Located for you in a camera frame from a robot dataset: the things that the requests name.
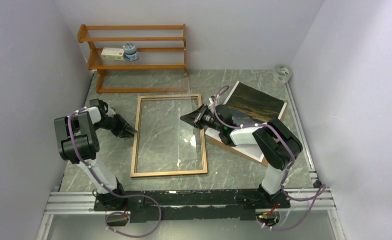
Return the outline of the landscape photo print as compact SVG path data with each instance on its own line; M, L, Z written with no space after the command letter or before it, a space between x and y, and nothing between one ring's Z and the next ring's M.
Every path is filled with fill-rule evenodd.
M287 102L240 81L235 83L225 98L224 104L228 106L233 122L238 126L262 124L275 118L283 121L287 109ZM205 134L210 137L210 142L254 162L267 165L267 161L259 148L249 144L236 147L226 146L221 142L219 132L212 128L206 129Z

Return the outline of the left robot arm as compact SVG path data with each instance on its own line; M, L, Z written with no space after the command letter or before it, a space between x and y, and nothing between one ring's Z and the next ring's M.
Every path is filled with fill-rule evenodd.
M77 165L89 176L96 187L96 200L107 208L121 210L127 196L117 177L96 155L100 150L98 129L108 130L118 138L132 138L137 130L106 102L92 99L71 115L54 120L59 155Z

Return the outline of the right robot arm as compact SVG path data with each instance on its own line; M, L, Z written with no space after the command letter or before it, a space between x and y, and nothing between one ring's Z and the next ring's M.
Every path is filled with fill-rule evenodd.
M288 170L303 150L299 139L278 118L260 123L225 104L214 108L204 104L180 116L180 120L199 130L218 131L220 141L226 146L249 145L260 150L268 165L260 184L259 203L269 208L277 202Z

